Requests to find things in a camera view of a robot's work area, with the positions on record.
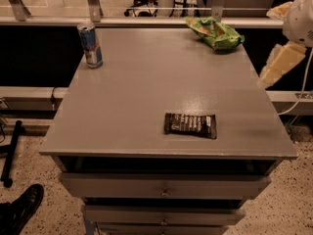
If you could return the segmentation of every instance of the drawer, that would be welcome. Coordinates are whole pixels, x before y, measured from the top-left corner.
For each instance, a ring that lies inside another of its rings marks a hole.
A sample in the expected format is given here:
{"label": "drawer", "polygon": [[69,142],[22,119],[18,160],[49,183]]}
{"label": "drawer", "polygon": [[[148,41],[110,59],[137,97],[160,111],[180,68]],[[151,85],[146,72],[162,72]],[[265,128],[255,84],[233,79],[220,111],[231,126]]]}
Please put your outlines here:
{"label": "drawer", "polygon": [[74,197],[253,199],[270,183],[268,176],[62,173]]}
{"label": "drawer", "polygon": [[225,226],[153,226],[98,223],[101,231],[107,234],[154,234],[154,235],[221,235]]}
{"label": "drawer", "polygon": [[113,207],[84,206],[84,216],[91,221],[110,224],[152,224],[155,226],[197,225],[225,226],[235,225],[244,216],[245,211],[207,210],[196,208],[149,208],[149,207]]}

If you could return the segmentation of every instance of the blue can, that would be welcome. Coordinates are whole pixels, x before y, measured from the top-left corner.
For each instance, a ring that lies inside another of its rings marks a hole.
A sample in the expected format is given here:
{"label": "blue can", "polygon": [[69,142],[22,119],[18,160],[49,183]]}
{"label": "blue can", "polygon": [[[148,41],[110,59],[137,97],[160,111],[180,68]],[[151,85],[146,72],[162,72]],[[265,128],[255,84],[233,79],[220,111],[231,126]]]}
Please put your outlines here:
{"label": "blue can", "polygon": [[77,29],[88,67],[100,67],[103,60],[95,25],[93,23],[81,23],[78,25]]}

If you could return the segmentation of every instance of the green chip bag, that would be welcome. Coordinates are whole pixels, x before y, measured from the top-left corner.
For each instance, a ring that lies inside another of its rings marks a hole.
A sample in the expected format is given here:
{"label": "green chip bag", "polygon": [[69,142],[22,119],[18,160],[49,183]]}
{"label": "green chip bag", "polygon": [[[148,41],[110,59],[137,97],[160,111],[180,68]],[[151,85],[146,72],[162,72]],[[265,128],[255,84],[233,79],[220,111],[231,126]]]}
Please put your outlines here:
{"label": "green chip bag", "polygon": [[233,28],[215,18],[185,18],[186,24],[213,50],[232,50],[245,41]]}

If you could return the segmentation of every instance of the terrazzo floor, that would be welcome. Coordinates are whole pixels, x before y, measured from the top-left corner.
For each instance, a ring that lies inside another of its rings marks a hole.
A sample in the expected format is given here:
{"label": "terrazzo floor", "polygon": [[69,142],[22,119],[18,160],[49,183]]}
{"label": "terrazzo floor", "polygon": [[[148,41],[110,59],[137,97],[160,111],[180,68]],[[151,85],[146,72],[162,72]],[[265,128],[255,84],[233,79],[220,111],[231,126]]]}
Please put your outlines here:
{"label": "terrazzo floor", "polygon": [[[42,126],[49,121],[36,123]],[[60,171],[53,160],[38,154],[44,135],[31,133],[33,127],[26,121],[23,126],[28,135],[19,139],[11,172],[14,183],[9,189],[0,185],[0,202],[13,202],[28,186],[40,183],[45,189],[43,202],[22,234],[84,234],[81,201],[59,182]],[[313,234],[313,135],[308,125],[294,127],[293,139],[298,159],[284,161],[273,171],[272,183],[255,200],[244,204],[246,217],[225,235]],[[0,145],[10,140],[8,135]]]}

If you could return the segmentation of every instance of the white robot part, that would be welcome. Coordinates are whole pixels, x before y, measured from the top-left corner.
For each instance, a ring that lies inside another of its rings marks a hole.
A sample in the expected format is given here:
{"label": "white robot part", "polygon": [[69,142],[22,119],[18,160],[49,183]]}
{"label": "white robot part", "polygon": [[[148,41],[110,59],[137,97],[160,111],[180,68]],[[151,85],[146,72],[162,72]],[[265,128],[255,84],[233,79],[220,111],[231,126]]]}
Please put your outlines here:
{"label": "white robot part", "polygon": [[313,47],[313,0],[294,0],[285,18],[287,39]]}

